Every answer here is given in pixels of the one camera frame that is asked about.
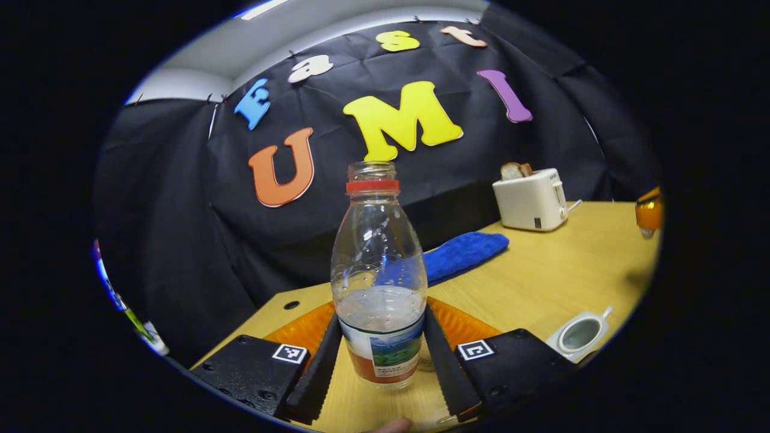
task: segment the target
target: plastic water bottle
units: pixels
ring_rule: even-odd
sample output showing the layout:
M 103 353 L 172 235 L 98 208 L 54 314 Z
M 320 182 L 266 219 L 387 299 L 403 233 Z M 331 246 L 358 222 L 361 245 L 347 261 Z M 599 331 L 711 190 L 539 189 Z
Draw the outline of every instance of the plastic water bottle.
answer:
M 410 383 L 427 300 L 423 251 L 392 163 L 348 167 L 350 208 L 334 241 L 334 305 L 356 373 L 380 389 Z

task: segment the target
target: black cloth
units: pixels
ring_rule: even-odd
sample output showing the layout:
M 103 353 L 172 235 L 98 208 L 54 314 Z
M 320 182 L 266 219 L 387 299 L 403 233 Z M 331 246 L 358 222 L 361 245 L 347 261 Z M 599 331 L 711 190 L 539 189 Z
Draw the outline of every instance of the black cloth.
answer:
M 123 109 L 96 180 L 102 255 L 115 290 L 152 320 L 177 361 L 196 361 L 275 293 L 328 281 L 349 204 L 347 165 L 367 154 L 356 120 L 343 113 L 355 99 L 376 96 L 398 107 L 403 86 L 430 81 L 464 131 L 425 146 L 418 126 L 413 152 L 386 136 L 399 152 L 400 202 L 425 250 L 499 220 L 491 184 L 506 162 L 558 169 L 568 200 L 634 200 L 656 184 L 644 133 L 608 83 L 535 26 L 488 15 L 479 26 L 408 22 L 323 42 L 255 76 L 222 104 L 164 100 Z M 446 25 L 472 31 L 488 47 L 441 33 Z M 375 36 L 393 30 L 409 32 L 420 47 L 382 49 Z M 331 70 L 286 81 L 295 64 L 320 54 Z M 533 113 L 530 122 L 506 118 L 497 92 L 477 75 L 482 69 L 505 73 Z M 248 129 L 234 110 L 261 78 L 270 108 Z M 262 205 L 249 158 L 278 146 L 276 180 L 289 182 L 293 156 L 282 143 L 306 127 L 313 128 L 312 184 L 298 200 Z

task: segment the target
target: foam letter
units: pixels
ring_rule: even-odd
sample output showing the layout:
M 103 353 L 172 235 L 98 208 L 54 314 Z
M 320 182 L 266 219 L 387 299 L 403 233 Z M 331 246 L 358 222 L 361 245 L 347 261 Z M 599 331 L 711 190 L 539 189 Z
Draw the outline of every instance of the foam letter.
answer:
M 294 72 L 292 72 L 287 81 L 300 82 L 310 76 L 321 75 L 329 69 L 332 69 L 332 66 L 334 66 L 334 63 L 329 63 L 328 55 L 315 55 L 314 57 L 305 59 L 294 65 L 294 67 L 291 68 Z
M 466 45 L 480 47 L 480 48 L 487 46 L 486 42 L 471 38 L 469 36 L 470 30 L 458 29 L 453 25 L 448 25 L 447 27 L 444 27 L 443 29 L 441 29 L 441 32 L 454 36 L 458 41 Z
M 415 49 L 420 46 L 420 41 L 410 38 L 410 34 L 402 30 L 380 33 L 375 39 L 382 44 L 382 47 L 388 51 L 403 51 L 405 49 Z
M 532 120 L 532 113 L 524 108 L 514 90 L 505 81 L 505 74 L 494 69 L 485 69 L 476 73 L 486 79 L 497 91 L 500 99 L 503 100 L 503 104 L 505 104 L 508 120 L 513 123 L 529 122 Z
M 347 104 L 342 112 L 356 118 L 369 152 L 366 161 L 389 161 L 398 149 L 385 142 L 383 133 L 393 137 L 404 149 L 417 147 L 417 121 L 423 127 L 422 141 L 428 146 L 446 143 L 463 136 L 463 130 L 452 123 L 434 95 L 429 81 L 411 82 L 401 89 L 399 109 L 374 96 L 364 96 Z
M 291 147 L 294 155 L 296 174 L 289 183 L 279 185 L 276 180 L 276 169 L 273 166 L 273 155 L 278 146 L 267 146 L 249 158 L 249 166 L 254 173 L 254 189 L 256 198 L 267 207 L 278 207 L 296 200 L 302 196 L 313 182 L 315 167 L 313 155 L 310 152 L 308 137 L 313 128 L 304 128 L 291 134 L 283 141 L 284 146 Z
M 249 120 L 249 129 L 254 129 L 254 126 L 259 123 L 267 109 L 270 108 L 270 102 L 260 102 L 267 99 L 267 96 L 270 95 L 267 89 L 262 88 L 265 83 L 267 83 L 267 78 L 258 79 L 254 86 L 251 86 L 251 89 L 238 102 L 235 111 L 233 111 L 240 112 L 243 114 L 243 117 Z

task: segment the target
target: ceiling light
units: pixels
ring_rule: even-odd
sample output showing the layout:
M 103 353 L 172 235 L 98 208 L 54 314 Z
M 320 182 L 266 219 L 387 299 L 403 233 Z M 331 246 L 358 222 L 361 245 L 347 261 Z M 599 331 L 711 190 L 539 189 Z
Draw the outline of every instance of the ceiling light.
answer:
M 263 13 L 269 11 L 272 8 L 275 8 L 276 6 L 286 3 L 286 0 L 270 0 L 269 2 L 265 2 L 254 9 L 249 10 L 248 12 L 241 15 L 241 19 L 249 20 L 252 18 L 255 18 L 258 15 L 262 15 Z

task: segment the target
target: black backdrop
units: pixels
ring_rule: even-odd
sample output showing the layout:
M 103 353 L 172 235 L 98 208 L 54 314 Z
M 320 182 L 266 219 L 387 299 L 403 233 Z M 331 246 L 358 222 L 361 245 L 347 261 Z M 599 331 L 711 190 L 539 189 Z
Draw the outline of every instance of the black backdrop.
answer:
M 488 46 L 441 33 L 447 25 L 472 31 Z M 408 32 L 419 48 L 382 49 L 375 37 L 394 30 Z M 331 70 L 286 81 L 295 64 L 321 54 L 330 57 Z M 531 121 L 507 119 L 495 89 L 477 75 L 484 69 L 507 76 Z M 234 112 L 260 79 L 267 80 L 270 108 L 248 129 Z M 190 366 L 275 293 L 329 280 L 334 236 L 348 206 L 347 165 L 367 153 L 343 107 L 363 96 L 398 107 L 402 87 L 424 80 L 464 132 L 439 146 L 418 140 L 413 151 L 398 147 L 393 160 L 399 200 L 426 250 L 500 219 L 491 184 L 511 160 L 558 169 L 568 200 L 632 201 L 659 182 L 645 131 L 611 85 L 510 13 L 488 13 L 476 26 L 402 22 L 340 36 L 270 67 L 223 104 L 128 105 L 96 170 L 96 234 L 113 287 L 140 318 L 152 320 L 170 356 Z M 294 159 L 280 144 L 306 127 L 313 128 L 312 184 L 295 201 L 262 205 L 246 162 L 279 145 L 275 177 L 288 183 Z
M 4 117 L 15 175 L 11 430 L 266 427 L 137 340 L 89 252 L 92 173 L 113 113 L 146 71 L 238 5 L 27 6 L 10 8 L 12 25 L 21 23 L 10 34 L 23 39 L 10 48 L 37 60 L 21 67 L 12 57 L 20 73 Z M 543 1 L 517 12 L 569 41 L 650 126 L 668 215 L 653 287 L 618 338 L 571 386 L 537 396 L 497 429 L 760 431 L 767 296 L 757 257 L 767 233 L 756 181 L 768 120 L 757 86 L 766 71 L 755 60 L 767 10 Z

